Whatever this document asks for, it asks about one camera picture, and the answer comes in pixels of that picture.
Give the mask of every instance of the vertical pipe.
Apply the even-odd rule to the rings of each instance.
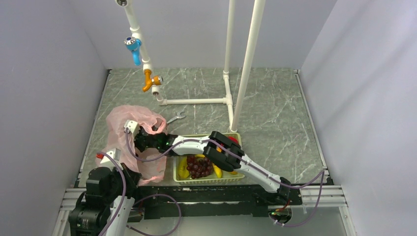
[[[142,45],[139,48],[142,62],[144,64],[143,70],[150,69],[152,71],[152,64],[150,61],[150,57],[148,55],[148,51],[146,50],[146,45],[143,39],[143,34],[141,32],[141,28],[139,27],[138,20],[136,19],[135,11],[133,10],[132,1],[129,1],[129,3],[123,7],[124,11],[126,12],[127,20],[130,24],[130,31],[132,32],[132,37],[138,38]]]
[[[243,99],[245,98],[246,86],[249,79],[250,68],[252,67],[253,56],[255,54],[256,41],[258,40],[259,28],[261,27],[262,15],[264,14],[265,0],[255,0],[250,23],[249,38],[246,46],[245,60],[243,62],[242,77],[240,79],[238,99],[236,101],[235,116],[233,117],[232,132],[238,130],[240,112],[242,110]]]
[[[230,84],[229,84],[229,64],[230,64],[230,54],[232,50],[232,36],[233,36],[233,24],[235,21],[235,0],[229,0],[229,15],[227,20],[227,34],[226,34],[226,55],[224,58],[224,70],[223,70],[223,80],[224,87],[226,89],[226,104],[227,111],[229,113],[229,129],[232,128],[233,122],[233,100],[232,94],[230,93]]]
[[[229,0],[229,16],[227,20],[226,55],[223,74],[229,74],[230,53],[232,49],[233,23],[235,21],[235,0]]]

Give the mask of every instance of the orange faucet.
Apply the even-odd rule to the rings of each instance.
[[[146,92],[152,87],[152,85],[161,85],[164,81],[160,76],[154,76],[153,78],[150,77],[152,74],[151,70],[145,70],[145,86],[142,88],[143,92]]]

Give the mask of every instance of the banana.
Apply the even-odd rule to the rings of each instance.
[[[218,178],[221,178],[223,176],[223,172],[221,171],[221,169],[214,164],[213,164],[213,170],[216,173],[216,176]]]
[[[178,166],[178,175],[181,178],[188,178],[190,176],[190,172],[187,170],[187,158],[183,158]]]

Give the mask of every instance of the white wall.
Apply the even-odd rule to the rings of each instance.
[[[359,235],[416,235],[417,4],[339,0],[302,66]]]
[[[107,68],[134,67],[123,40],[130,35],[114,0],[70,0]],[[237,0],[231,66],[243,66],[253,0]],[[336,0],[268,0],[254,67],[301,68]],[[222,67],[227,0],[135,0],[155,67]]]
[[[50,235],[106,70],[67,0],[1,1],[0,32],[0,235]]]

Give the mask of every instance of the gray marble surface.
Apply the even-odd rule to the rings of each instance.
[[[168,99],[220,98],[225,96],[222,68],[156,68],[165,83],[162,94]],[[234,103],[238,96],[241,68],[231,68],[230,88]],[[80,187],[85,187],[94,159],[107,142],[106,116],[117,106],[146,106],[166,120],[185,110],[187,117],[172,123],[168,132],[179,135],[227,132],[227,107],[224,104],[158,106],[150,91],[143,93],[142,69],[111,70],[108,85],[83,172]],[[253,68],[238,126],[242,149],[253,161],[292,183],[311,180],[322,162],[297,80],[290,68]],[[245,177],[230,184],[255,184]],[[177,185],[173,180],[173,162],[168,158],[165,178],[153,185]]]

